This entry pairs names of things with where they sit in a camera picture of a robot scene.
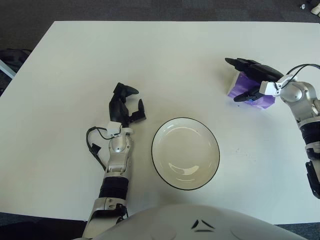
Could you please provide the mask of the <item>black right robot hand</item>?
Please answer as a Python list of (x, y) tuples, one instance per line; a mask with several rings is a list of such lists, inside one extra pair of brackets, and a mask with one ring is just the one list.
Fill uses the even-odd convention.
[(254, 60), (228, 57), (224, 60), (238, 71), (234, 86), (228, 93), (234, 102), (251, 103), (263, 98), (265, 95), (260, 93), (262, 82), (275, 83), (284, 76), (278, 70)]

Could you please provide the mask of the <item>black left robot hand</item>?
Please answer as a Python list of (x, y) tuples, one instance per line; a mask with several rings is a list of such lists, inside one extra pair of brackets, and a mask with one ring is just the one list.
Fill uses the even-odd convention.
[(129, 115), (126, 107), (127, 97), (137, 94), (139, 94), (137, 89), (120, 82), (117, 83), (109, 102), (109, 116), (112, 122), (121, 123), (123, 128), (128, 128), (132, 123), (147, 119), (142, 99), (138, 101), (138, 110)]

